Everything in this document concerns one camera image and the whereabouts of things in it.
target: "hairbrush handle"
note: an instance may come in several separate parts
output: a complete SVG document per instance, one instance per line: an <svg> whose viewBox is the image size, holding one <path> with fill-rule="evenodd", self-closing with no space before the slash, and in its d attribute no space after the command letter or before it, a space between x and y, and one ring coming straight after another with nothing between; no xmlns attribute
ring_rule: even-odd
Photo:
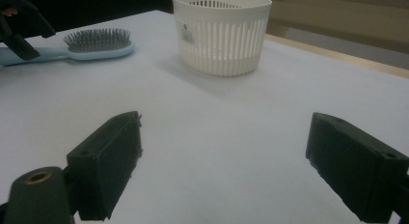
<svg viewBox="0 0 409 224"><path fill-rule="evenodd" d="M77 61L87 61L87 60L96 60L96 59L107 59L107 58L117 58L122 57L131 53L134 49L134 45L130 44L127 47L115 49L115 50L102 50L94 52L71 52L68 47L40 47L36 50L41 55L40 57L24 61L21 60L14 52L12 52L7 47L0 47L0 66L11 66L23 63L35 63L42 62L50 59L56 58L70 58Z"/></svg>

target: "hairbrush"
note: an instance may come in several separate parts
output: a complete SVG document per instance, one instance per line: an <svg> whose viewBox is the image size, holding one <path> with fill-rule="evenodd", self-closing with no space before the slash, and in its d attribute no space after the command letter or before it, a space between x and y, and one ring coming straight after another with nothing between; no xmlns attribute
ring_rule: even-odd
<svg viewBox="0 0 409 224"><path fill-rule="evenodd" d="M40 57L24 61L7 47L0 48L0 65L11 66L22 63L41 62L58 58L76 61L116 58L131 53L134 49L129 40L130 32L124 29L83 30L64 37L68 47L35 48Z"/></svg>

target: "basket rim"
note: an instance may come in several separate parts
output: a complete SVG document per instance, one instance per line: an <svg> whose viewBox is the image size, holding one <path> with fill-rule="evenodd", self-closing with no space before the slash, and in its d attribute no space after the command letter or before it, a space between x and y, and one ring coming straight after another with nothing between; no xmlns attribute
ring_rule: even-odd
<svg viewBox="0 0 409 224"><path fill-rule="evenodd" d="M174 2L180 3L184 6L191 7L191 8L201 8L201 9L209 9L209 10L217 10L217 11L231 11L231 10L245 10L245 9L253 9L253 8L260 8L265 6L270 6L272 4L271 0L259 0L265 2L264 4L258 6L248 6L248 7L238 7L238 8L213 8L213 7L206 7L200 5L193 5L184 1L174 0Z"/></svg>

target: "black object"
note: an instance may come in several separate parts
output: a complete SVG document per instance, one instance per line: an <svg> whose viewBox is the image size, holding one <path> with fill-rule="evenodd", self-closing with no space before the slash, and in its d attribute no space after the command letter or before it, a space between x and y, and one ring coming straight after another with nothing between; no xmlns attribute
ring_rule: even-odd
<svg viewBox="0 0 409 224"><path fill-rule="evenodd" d="M1 224L70 224L110 218L142 155L137 112L116 116L72 150L68 166L27 173L0 206Z"/></svg>
<svg viewBox="0 0 409 224"><path fill-rule="evenodd" d="M0 10L14 7L24 14L28 23L33 26L43 38L55 35L55 31L48 21L42 16L37 7L29 0L0 0ZM21 35L13 34L5 17L0 14L0 41L11 49L19 58L31 60L39 57L36 51Z"/></svg>
<svg viewBox="0 0 409 224"><path fill-rule="evenodd" d="M409 220L409 158L337 117L314 113L307 159L343 202L367 223L394 210Z"/></svg>
<svg viewBox="0 0 409 224"><path fill-rule="evenodd" d="M171 13L172 0L32 0L56 32L105 22L129 15L159 10ZM20 15L6 17L22 37L38 34L27 28Z"/></svg>

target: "table edge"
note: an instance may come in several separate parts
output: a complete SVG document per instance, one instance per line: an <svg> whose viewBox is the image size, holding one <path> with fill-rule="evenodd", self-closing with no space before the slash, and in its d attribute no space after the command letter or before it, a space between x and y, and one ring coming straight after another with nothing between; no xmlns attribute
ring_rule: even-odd
<svg viewBox="0 0 409 224"><path fill-rule="evenodd" d="M352 63L352 64L355 64L355 65L359 65L361 67L365 67L365 68L368 68L368 69L371 69L371 70L382 71L382 72L392 74L392 75L395 75L395 76L409 78L409 70L405 70L403 68L398 68L398 67L393 67L393 66L389 66L389 65L386 65L386 64L373 62L371 60L367 60L367 59L363 59L363 58L359 58L359 57L354 57L354 56L351 56L351 55L348 55L348 54L339 53L337 51L333 51L333 50L329 50L329 49L309 45L309 44L302 43L302 42L296 42L296 41L289 40L289 39L276 37L276 36L272 36L272 35L269 35L269 34L265 35L265 39L269 40L269 41L272 41L272 42L278 42L278 43L282 43L282 44L285 44L285 45L289 45L291 47L296 47L296 48L299 48L299 49L302 49L302 50L306 50L306 51L316 53L316 54L319 54L319 55L323 55L323 56L326 56L326 57L330 57L330 58L333 58L333 59L345 61L345 62Z"/></svg>

